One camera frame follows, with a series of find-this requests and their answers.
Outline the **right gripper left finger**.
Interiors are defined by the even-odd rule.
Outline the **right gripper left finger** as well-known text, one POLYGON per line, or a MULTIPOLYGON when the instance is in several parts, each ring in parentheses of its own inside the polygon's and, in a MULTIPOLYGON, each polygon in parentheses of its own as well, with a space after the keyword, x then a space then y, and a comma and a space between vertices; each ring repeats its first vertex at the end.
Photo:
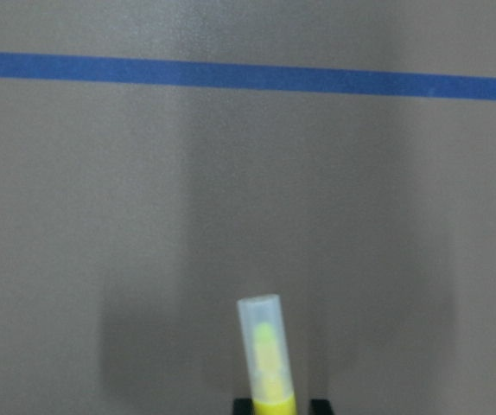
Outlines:
POLYGON ((249 398, 236 398, 232 402, 232 415, 253 415, 254 408, 249 398))

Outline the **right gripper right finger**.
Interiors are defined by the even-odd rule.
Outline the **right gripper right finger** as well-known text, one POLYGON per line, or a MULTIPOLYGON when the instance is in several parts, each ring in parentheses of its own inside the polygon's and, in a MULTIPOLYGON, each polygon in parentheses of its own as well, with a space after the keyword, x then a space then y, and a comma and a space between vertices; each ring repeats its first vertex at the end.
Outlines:
POLYGON ((310 415, 331 415, 331 404, 327 399, 311 399, 310 415))

